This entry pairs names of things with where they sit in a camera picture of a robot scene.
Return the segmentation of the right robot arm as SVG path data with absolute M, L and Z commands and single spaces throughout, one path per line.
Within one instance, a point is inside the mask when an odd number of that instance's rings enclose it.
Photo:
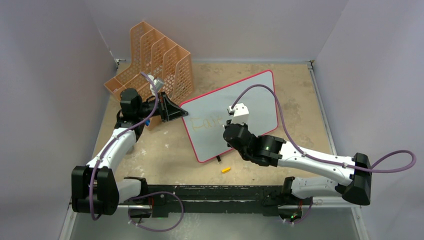
M 313 151 L 312 157 L 307 157 L 306 148 L 297 150 L 291 142 L 272 135 L 255 136 L 246 124 L 225 125 L 223 139 L 245 161 L 261 167 L 288 167 L 318 175 L 294 178 L 283 187 L 280 196 L 288 204 L 316 196 L 341 196 L 360 206 L 371 203 L 371 165 L 363 153 L 349 157 Z

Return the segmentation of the yellow marker cap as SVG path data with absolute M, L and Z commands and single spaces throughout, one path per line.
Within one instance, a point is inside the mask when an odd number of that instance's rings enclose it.
M 230 167 L 227 167 L 227 168 L 222 169 L 221 170 L 221 173 L 222 174 L 225 174 L 225 173 L 228 173 L 230 170 L 231 170 L 231 168 Z

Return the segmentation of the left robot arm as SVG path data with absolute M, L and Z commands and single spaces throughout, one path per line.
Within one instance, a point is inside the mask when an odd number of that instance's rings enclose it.
M 146 122 L 159 116 L 170 122 L 188 116 L 167 94 L 156 92 L 143 100 L 134 88 L 120 93 L 120 107 L 110 139 L 86 165 L 71 172 L 71 207 L 76 213 L 91 214 L 94 220 L 113 215 L 120 203 L 132 200 L 138 205 L 149 199 L 148 184 L 143 177 L 126 177 L 117 182 L 119 164 L 142 135 Z

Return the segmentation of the pink framed whiteboard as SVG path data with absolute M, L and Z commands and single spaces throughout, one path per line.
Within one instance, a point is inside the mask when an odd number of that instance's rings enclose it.
M 263 86 L 274 89 L 274 75 L 265 70 L 183 102 L 188 112 L 182 121 L 199 163 L 207 162 L 231 150 L 223 139 L 224 125 L 231 119 L 228 107 L 241 93 L 252 87 L 238 101 L 248 111 L 248 129 L 255 135 L 265 135 L 278 126 L 278 110 L 274 96 Z

